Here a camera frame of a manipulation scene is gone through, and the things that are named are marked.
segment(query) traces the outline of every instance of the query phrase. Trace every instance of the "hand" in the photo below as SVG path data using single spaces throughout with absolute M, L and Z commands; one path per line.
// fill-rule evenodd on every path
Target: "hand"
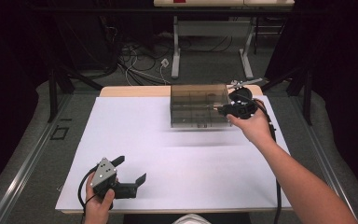
M 106 224 L 109 218 L 109 207 L 115 198 L 115 192 L 110 189 L 106 192 L 103 200 L 98 196 L 94 197 L 94 191 L 90 185 L 95 172 L 89 175 L 86 184 L 86 201 L 90 199 L 86 204 L 86 220 L 85 224 Z
M 260 109 L 257 109 L 249 119 L 238 119 L 230 114 L 227 115 L 227 118 L 232 124 L 239 127 L 246 138 L 256 146 L 266 140 L 273 140 L 266 115 Z

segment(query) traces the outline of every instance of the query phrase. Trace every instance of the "person's left hand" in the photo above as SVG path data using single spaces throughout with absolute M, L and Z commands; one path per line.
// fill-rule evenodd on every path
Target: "person's left hand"
M 89 175 L 86 184 L 86 201 L 90 199 L 86 204 L 86 220 L 85 224 L 106 224 L 109 218 L 109 207 L 115 198 L 115 192 L 109 189 L 103 200 L 98 196 L 94 197 L 94 191 L 90 185 L 95 172 Z

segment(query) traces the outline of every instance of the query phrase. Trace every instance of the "white table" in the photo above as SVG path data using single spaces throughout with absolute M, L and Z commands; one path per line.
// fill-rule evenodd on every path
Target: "white table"
M 155 7 L 242 7 L 249 9 L 259 7 L 291 8 L 293 4 L 294 0 L 154 0 Z M 246 37 L 244 48 L 240 49 L 240 56 L 246 78 L 253 79 L 248 51 L 254 29 L 253 18 L 248 21 L 179 21 L 176 16 L 173 17 L 172 78 L 179 78 L 179 35 L 227 35 Z
M 259 88 L 250 88 L 260 93 Z M 56 209 L 81 213 L 80 180 L 102 157 L 124 155 L 122 183 L 147 173 L 136 199 L 115 200 L 112 212 L 205 213 L 273 210 L 275 176 L 237 127 L 183 132 L 171 128 L 170 87 L 110 87 L 96 99 Z M 287 151 L 269 100 L 263 100 Z M 283 209 L 291 209 L 282 194 Z

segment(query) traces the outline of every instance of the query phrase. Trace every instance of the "black curtain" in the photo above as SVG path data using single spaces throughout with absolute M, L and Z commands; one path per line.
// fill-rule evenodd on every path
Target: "black curtain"
M 330 13 L 291 18 L 266 77 L 279 80 L 293 68 L 311 69 L 312 89 L 325 100 L 337 150 L 358 178 L 358 1 L 296 0 L 295 9 L 327 9 Z M 292 83 L 304 84 L 305 72 L 295 73 Z
M 0 1 L 0 174 L 33 117 L 48 79 L 16 1 Z

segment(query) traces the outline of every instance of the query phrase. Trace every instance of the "forearm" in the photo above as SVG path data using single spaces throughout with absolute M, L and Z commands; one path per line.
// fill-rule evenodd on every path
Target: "forearm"
M 347 205 L 272 139 L 255 143 L 303 223 L 357 223 Z

